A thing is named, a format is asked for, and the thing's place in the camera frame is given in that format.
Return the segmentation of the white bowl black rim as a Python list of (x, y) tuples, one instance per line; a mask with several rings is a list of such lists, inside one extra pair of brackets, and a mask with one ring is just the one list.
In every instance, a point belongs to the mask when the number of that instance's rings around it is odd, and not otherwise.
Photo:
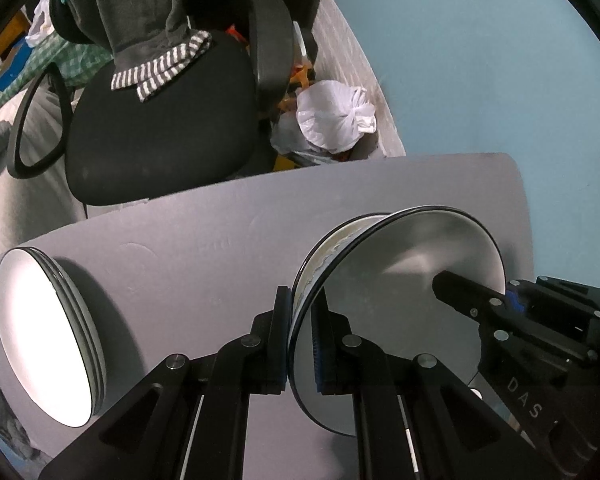
[(311, 327), (314, 289), (323, 287), (330, 310), (345, 315), (355, 335), (390, 356), (435, 356), (469, 384), (477, 373), (480, 339), (475, 322), (437, 300), (432, 280), (450, 271), (500, 294), (505, 266), (488, 230), (465, 211), (419, 206), (397, 212), (356, 236), (318, 272), (292, 314), (288, 377), (299, 408), (318, 426), (355, 434), (350, 396), (318, 392)]

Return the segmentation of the white bag on table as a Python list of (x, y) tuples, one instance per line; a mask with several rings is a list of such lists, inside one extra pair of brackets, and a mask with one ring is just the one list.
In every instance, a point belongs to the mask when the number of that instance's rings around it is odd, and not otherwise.
[(24, 40), (33, 49), (42, 44), (54, 31), (55, 27), (50, 17), (50, 0), (40, 0), (34, 9), (31, 26)]

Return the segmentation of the white plate stack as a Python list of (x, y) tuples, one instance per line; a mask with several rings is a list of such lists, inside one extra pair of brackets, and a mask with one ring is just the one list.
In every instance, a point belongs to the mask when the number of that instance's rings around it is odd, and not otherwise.
[(107, 389), (99, 334), (76, 284), (38, 248), (1, 258), (0, 339), (20, 386), (47, 416), (80, 428), (98, 413)]

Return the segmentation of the patterned bowl under stack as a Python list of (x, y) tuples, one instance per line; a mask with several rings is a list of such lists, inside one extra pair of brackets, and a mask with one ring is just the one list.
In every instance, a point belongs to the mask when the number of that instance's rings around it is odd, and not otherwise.
[(292, 313), (294, 315), (300, 312), (304, 297), (318, 272), (335, 258), (351, 240), (387, 216), (386, 212), (375, 212), (354, 217), (333, 228), (314, 245), (304, 258), (294, 279), (294, 286), (292, 286)]

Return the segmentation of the grey bed mattress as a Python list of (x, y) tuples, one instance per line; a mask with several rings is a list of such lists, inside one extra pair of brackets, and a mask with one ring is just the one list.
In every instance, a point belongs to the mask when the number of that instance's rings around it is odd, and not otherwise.
[(0, 108), (0, 255), (86, 218), (70, 192), (59, 152), (66, 115), (59, 96), (41, 84)]

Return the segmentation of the black office chair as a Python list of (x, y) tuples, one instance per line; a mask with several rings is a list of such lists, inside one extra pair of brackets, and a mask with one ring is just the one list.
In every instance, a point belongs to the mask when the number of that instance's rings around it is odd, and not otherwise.
[[(264, 123), (276, 114), (294, 70), (294, 43), (312, 25), (318, 0), (184, 0), (211, 48), (142, 102), (110, 88), (114, 59), (72, 102), (55, 63), (41, 73), (66, 115), (59, 152), (80, 202), (110, 206), (265, 172)], [(59, 35), (94, 44), (66, 0), (50, 6)]]

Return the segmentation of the blue flat box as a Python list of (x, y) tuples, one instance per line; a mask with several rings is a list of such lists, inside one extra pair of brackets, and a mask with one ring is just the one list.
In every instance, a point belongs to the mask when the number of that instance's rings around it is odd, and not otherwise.
[(32, 48), (24, 38), (14, 45), (1, 69), (0, 91), (4, 91), (19, 76), (31, 53)]

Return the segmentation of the green checkered tablecloth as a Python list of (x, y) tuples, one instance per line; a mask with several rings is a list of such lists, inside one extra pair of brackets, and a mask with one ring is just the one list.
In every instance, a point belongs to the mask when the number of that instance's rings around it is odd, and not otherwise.
[(112, 60), (112, 55), (96, 44), (74, 44), (52, 32), (32, 50), (22, 71), (4, 91), (0, 90), (0, 108), (37, 77), (50, 63), (55, 63), (68, 88), (85, 86)]

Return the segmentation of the dark grey striped towel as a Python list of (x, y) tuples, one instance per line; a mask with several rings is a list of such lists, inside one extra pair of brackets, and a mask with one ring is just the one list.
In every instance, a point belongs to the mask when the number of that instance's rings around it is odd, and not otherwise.
[(212, 46), (194, 29), (184, 0), (66, 0), (78, 29), (114, 59), (110, 88), (146, 102)]

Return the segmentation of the white plastic bag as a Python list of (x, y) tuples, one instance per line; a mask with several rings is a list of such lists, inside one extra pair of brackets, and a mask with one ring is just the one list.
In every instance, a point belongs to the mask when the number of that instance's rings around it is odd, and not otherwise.
[(377, 133), (376, 107), (362, 87), (320, 80), (280, 103), (270, 142), (299, 166), (344, 162)]

